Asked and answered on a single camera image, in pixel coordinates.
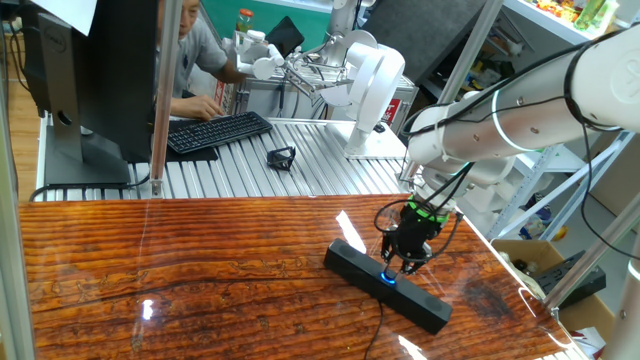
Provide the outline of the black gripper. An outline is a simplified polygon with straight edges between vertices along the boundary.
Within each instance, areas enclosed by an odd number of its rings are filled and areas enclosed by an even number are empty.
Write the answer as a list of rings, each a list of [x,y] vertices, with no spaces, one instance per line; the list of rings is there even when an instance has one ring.
[[[396,254],[404,259],[404,273],[415,274],[433,258],[433,253],[425,249],[425,242],[437,237],[447,222],[447,215],[434,217],[413,204],[405,205],[398,227],[382,238],[383,272],[388,271]]]

